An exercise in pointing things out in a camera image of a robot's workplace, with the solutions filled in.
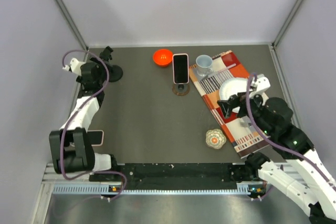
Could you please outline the black round-base phone stand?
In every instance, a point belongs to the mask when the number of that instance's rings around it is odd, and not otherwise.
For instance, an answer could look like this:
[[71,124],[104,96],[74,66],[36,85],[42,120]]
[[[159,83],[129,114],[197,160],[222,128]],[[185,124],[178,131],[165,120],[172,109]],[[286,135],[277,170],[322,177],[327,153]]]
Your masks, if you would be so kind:
[[109,46],[105,47],[105,49],[100,53],[99,58],[103,60],[105,65],[109,70],[109,82],[117,82],[123,76],[123,70],[118,65],[112,65],[110,60],[112,60],[113,49]]

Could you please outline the phone with pink case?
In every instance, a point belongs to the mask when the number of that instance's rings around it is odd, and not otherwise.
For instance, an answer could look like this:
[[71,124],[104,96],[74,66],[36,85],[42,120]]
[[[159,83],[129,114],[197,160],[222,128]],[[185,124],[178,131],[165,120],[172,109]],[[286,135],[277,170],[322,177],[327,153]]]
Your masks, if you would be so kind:
[[189,82],[188,54],[173,55],[173,82],[175,84],[186,84]]

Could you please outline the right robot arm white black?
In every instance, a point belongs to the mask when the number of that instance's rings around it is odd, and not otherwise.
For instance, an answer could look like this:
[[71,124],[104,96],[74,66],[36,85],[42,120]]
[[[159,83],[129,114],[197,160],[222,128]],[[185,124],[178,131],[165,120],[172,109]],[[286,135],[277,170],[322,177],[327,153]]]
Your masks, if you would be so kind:
[[306,133],[291,122],[293,111],[281,98],[233,95],[217,102],[224,117],[234,108],[237,116],[248,116],[260,136],[302,177],[304,184],[279,170],[264,154],[250,154],[246,159],[248,178],[263,179],[295,202],[311,223],[335,223],[335,179],[323,165]]

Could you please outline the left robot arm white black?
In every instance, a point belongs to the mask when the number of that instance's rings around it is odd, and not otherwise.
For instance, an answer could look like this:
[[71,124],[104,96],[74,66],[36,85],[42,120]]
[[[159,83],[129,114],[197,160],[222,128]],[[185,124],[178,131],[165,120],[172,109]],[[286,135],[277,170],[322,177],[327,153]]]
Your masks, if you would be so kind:
[[88,134],[92,119],[104,99],[104,92],[98,91],[111,77],[111,65],[106,61],[92,59],[83,62],[73,58],[63,69],[77,75],[80,91],[69,119],[60,129],[49,134],[54,170],[60,174],[63,164],[65,173],[101,171],[107,180],[114,180],[119,174],[118,166],[113,164],[114,157],[95,153]]

